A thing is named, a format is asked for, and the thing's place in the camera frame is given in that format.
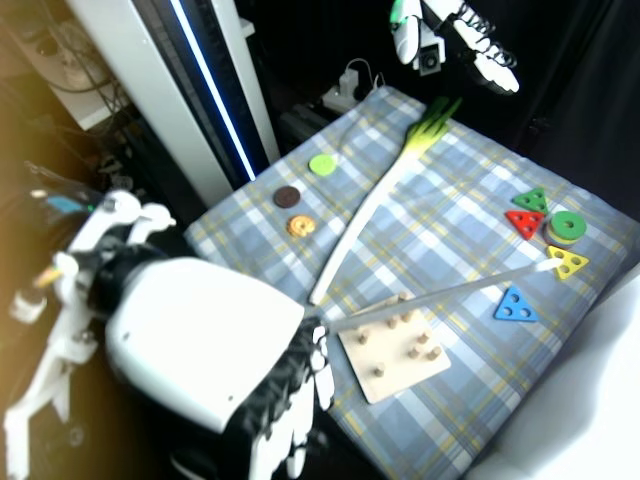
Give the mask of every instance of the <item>plaid tablecloth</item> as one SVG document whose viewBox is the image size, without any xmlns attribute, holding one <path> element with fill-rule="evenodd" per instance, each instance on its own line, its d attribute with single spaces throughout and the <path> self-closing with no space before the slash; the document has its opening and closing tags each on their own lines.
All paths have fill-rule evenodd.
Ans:
<svg viewBox="0 0 640 480">
<path fill-rule="evenodd" d="M 188 240 L 202 257 L 306 304 L 346 223 L 423 110 L 392 88 L 379 89 L 212 208 L 191 225 Z M 375 405 L 366 403 L 339 341 L 330 341 L 337 390 L 330 413 L 391 478 L 450 479 L 464 472 L 614 273 L 637 259 L 636 222 L 530 160 L 450 124 L 378 208 L 318 307 L 321 315 L 340 318 L 394 293 L 419 295 L 545 258 L 541 235 L 523 241 L 504 216 L 518 209 L 511 198 L 537 186 L 544 187 L 551 211 L 572 210 L 587 220 L 586 237 L 574 251 L 591 262 L 564 282 L 553 272 L 517 282 L 540 316 L 537 323 L 493 319 L 504 285 L 425 310 L 452 367 Z M 319 153 L 338 160 L 328 177 L 308 169 Z M 302 193 L 289 210 L 272 201 L 283 185 Z M 309 237 L 287 234 L 287 220 L 296 214 L 316 220 Z"/>
</svg>

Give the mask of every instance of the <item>led light strip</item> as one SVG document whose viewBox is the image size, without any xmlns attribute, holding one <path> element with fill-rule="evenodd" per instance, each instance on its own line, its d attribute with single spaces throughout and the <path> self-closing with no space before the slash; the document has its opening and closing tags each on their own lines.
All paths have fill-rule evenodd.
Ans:
<svg viewBox="0 0 640 480">
<path fill-rule="evenodd" d="M 200 50 L 200 45 L 198 45 L 198 40 L 196 40 L 196 36 L 193 34 L 193 30 L 191 29 L 191 25 L 189 24 L 189 20 L 187 19 L 186 14 L 184 13 L 184 9 L 182 8 L 182 4 L 180 0 L 169 0 L 171 2 L 171 6 L 173 7 L 173 11 L 176 12 L 176 16 L 178 17 L 178 21 L 180 22 L 180 26 L 182 27 L 182 31 L 187 37 L 187 42 L 189 42 L 189 46 L 191 47 L 191 51 L 193 52 L 194 57 L 196 58 L 196 62 L 198 62 L 198 67 L 200 67 L 200 71 L 202 72 L 202 76 L 204 77 L 205 82 L 207 82 L 207 87 L 209 87 L 209 91 L 211 92 L 211 96 L 213 97 L 214 102 L 220 111 L 220 115 L 222 115 L 222 120 L 227 126 L 227 130 L 231 135 L 231 140 L 233 140 L 233 144 L 240 155 L 240 160 L 242 160 L 242 165 L 244 165 L 247 174 L 251 181 L 256 179 L 255 174 L 253 173 L 253 168 L 251 168 L 251 164 L 249 163 L 249 159 L 247 158 L 247 154 L 242 147 L 242 143 L 240 143 L 240 139 L 238 138 L 238 134 L 236 133 L 236 129 L 233 126 L 233 122 L 231 122 L 231 118 L 229 117 L 229 113 L 227 112 L 227 108 L 224 106 L 224 102 L 222 101 L 222 97 L 220 96 L 220 92 L 218 91 L 218 87 L 216 87 L 215 82 L 213 81 L 213 76 L 211 75 L 211 71 L 209 70 L 209 66 L 204 59 L 204 55 L 202 55 L 202 50 Z"/>
</svg>

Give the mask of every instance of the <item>red triangle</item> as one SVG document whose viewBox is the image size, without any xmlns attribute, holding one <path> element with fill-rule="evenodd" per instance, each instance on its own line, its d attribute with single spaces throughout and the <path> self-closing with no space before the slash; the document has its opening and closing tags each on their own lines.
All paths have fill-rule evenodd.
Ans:
<svg viewBox="0 0 640 480">
<path fill-rule="evenodd" d="M 505 215 L 525 240 L 531 240 L 542 220 L 544 220 L 544 214 L 539 212 L 509 210 Z"/>
</svg>

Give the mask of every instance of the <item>metal rod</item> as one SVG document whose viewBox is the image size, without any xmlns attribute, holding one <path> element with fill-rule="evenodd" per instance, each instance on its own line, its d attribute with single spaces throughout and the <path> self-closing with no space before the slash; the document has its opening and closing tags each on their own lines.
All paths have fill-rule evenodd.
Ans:
<svg viewBox="0 0 640 480">
<path fill-rule="evenodd" d="M 427 293 L 420 297 L 405 300 L 392 305 L 386 305 L 380 307 L 377 310 L 369 310 L 362 313 L 357 313 L 350 317 L 328 322 L 331 333 L 338 333 L 344 330 L 351 330 L 354 328 L 368 325 L 370 323 L 380 322 L 386 320 L 394 315 L 402 315 L 418 308 L 426 307 L 435 300 L 443 300 L 451 295 L 464 295 L 473 293 L 477 290 L 490 287 L 502 282 L 511 282 L 517 278 L 529 275 L 536 272 L 544 272 L 558 267 L 562 264 L 562 260 L 559 258 L 550 258 L 543 260 L 539 263 L 533 263 L 526 267 L 516 268 L 515 270 L 509 270 L 508 272 L 498 273 L 490 277 L 481 278 L 473 282 L 467 282 L 453 287 L 445 288 L 443 290 L 437 290 L 435 292 Z"/>
</svg>

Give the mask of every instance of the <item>yellow triangle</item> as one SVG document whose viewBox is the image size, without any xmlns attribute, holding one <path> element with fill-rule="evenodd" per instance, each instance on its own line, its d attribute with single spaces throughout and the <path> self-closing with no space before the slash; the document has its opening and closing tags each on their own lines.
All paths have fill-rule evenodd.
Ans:
<svg viewBox="0 0 640 480">
<path fill-rule="evenodd" d="M 547 255 L 549 256 L 549 258 L 562 259 L 562 265 L 556 267 L 556 274 L 558 275 L 558 278 L 560 280 L 569 278 L 571 275 L 573 275 L 587 263 L 589 263 L 589 259 L 587 257 L 583 257 L 582 255 L 578 255 L 577 253 L 567 252 L 566 250 L 552 247 L 551 245 L 547 247 Z"/>
</svg>

